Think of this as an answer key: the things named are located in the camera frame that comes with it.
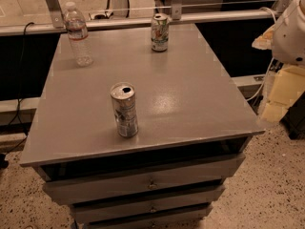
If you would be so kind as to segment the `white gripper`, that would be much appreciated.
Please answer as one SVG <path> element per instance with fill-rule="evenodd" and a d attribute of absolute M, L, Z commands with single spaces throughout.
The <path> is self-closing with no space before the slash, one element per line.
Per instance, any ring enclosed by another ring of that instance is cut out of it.
<path fill-rule="evenodd" d="M 262 121 L 279 122 L 305 92 L 305 67 L 297 66 L 305 65 L 305 0 L 293 0 L 252 47 L 272 49 L 274 59 L 285 63 L 267 76 L 260 104 Z"/>

